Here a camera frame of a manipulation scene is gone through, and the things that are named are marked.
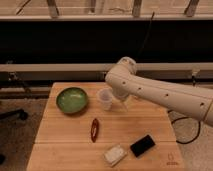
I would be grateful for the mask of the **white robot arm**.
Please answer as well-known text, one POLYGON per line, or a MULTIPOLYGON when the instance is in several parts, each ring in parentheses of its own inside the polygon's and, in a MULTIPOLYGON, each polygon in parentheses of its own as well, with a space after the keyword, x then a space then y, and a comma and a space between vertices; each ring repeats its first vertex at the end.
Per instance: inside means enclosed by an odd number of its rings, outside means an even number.
POLYGON ((213 89, 152 80, 136 75, 137 64, 121 58, 106 74, 113 95, 125 101, 134 95, 213 127, 213 89))

